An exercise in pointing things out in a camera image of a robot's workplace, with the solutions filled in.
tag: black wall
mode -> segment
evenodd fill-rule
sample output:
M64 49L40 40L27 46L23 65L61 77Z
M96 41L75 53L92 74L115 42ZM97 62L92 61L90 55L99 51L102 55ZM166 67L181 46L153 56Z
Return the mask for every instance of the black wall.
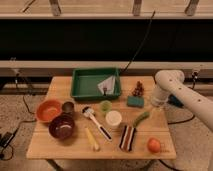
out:
M130 60L149 20L0 20L0 59ZM213 20L154 20L137 61L213 61Z

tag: dark red bowl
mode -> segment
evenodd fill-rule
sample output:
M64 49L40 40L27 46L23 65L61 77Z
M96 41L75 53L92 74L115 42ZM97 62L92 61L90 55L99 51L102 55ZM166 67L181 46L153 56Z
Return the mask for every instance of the dark red bowl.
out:
M55 119L49 125L49 133L59 140L64 140L73 134L75 127L74 120L67 114L62 114Z

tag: teal plastic bin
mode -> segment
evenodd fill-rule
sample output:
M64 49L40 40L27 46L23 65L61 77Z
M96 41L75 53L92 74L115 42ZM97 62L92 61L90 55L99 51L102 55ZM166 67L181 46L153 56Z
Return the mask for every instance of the teal plastic bin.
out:
M114 93L104 96L98 84L110 76L115 76ZM111 100L121 95L121 84L117 68L74 69L71 96L75 100Z

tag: white cup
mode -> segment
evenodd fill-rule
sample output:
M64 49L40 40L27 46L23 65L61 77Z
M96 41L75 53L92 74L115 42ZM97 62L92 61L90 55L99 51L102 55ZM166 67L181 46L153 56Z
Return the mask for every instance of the white cup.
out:
M105 119L108 126L111 129L116 130L121 124L122 116L118 111L112 110L106 114Z

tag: table leg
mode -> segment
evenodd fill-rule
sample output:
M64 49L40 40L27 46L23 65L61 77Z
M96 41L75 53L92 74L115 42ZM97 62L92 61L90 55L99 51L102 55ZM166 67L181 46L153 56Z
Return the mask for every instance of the table leg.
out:
M46 161L56 170L63 171L63 169L52 159L46 159Z

